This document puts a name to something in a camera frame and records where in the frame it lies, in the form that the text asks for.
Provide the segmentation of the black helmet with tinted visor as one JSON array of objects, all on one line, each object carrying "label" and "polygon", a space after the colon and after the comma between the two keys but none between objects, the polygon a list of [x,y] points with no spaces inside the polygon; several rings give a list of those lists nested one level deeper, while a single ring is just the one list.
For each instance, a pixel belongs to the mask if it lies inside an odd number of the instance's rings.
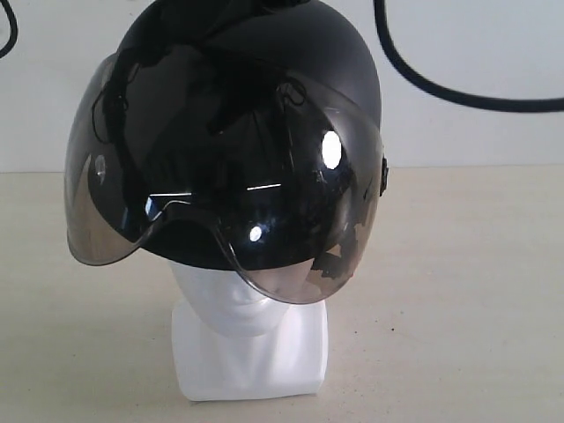
[{"label": "black helmet with tinted visor", "polygon": [[86,265],[140,249],[290,304],[360,265],[386,188],[380,81],[323,1],[154,1],[93,73],[64,167]]}]

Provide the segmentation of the white mannequin head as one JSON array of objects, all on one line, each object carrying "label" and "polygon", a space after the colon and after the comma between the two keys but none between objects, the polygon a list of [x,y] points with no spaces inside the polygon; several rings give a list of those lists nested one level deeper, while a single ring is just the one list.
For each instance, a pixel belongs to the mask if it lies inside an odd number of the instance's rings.
[{"label": "white mannequin head", "polygon": [[234,271],[169,264],[182,298],[172,312],[174,370],[194,402],[314,395],[325,380],[326,305],[261,295]]}]

